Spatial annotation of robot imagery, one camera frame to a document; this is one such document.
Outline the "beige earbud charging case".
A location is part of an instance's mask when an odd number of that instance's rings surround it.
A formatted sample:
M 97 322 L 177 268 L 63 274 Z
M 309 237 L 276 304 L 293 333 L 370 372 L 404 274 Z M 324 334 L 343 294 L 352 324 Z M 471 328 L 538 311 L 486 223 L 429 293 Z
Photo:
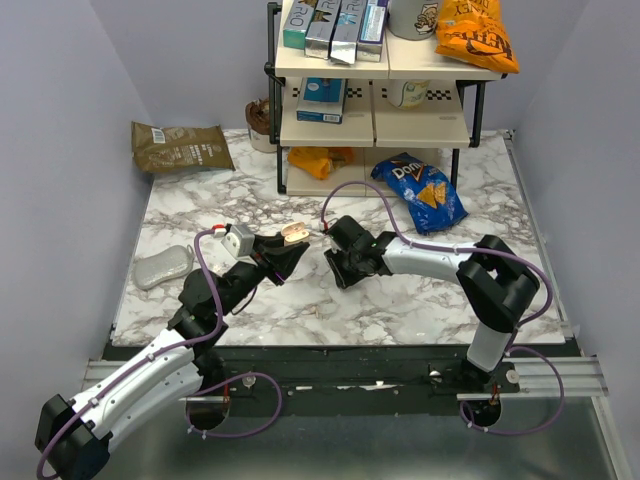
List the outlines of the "beige earbud charging case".
M 308 242 L 310 238 L 310 232 L 304 222 L 292 222 L 285 225 L 281 229 L 281 235 L 285 246 Z

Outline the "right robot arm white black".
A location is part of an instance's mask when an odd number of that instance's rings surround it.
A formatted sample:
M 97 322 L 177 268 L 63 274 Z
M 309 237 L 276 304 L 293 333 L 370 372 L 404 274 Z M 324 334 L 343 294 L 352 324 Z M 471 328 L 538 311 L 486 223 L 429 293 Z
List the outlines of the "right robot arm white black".
M 375 237 L 350 216 L 325 234 L 332 244 L 325 258 L 341 289 L 374 275 L 418 275 L 460 286 L 479 321 L 459 370 L 461 382 L 474 392 L 494 383 L 496 367 L 540 288 L 532 268 L 500 238 L 418 245 L 391 231 Z

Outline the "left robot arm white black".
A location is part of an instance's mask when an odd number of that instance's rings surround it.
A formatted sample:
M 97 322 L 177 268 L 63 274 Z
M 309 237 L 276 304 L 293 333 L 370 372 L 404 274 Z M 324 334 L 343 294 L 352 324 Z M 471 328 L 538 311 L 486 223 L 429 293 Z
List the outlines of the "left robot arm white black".
M 186 277 L 180 307 L 167 327 L 107 378 L 70 399 L 55 395 L 43 405 L 35 438 L 38 478 L 45 478 L 46 466 L 54 479 L 95 477 L 122 440 L 182 397 L 209 395 L 246 377 L 277 383 L 252 371 L 225 376 L 214 346 L 228 327 L 225 316 L 263 280 L 282 285 L 309 242 L 281 233 L 256 235 L 241 225 L 218 225 L 208 233 L 221 239 L 235 264 L 217 275 L 196 248 L 200 267 Z

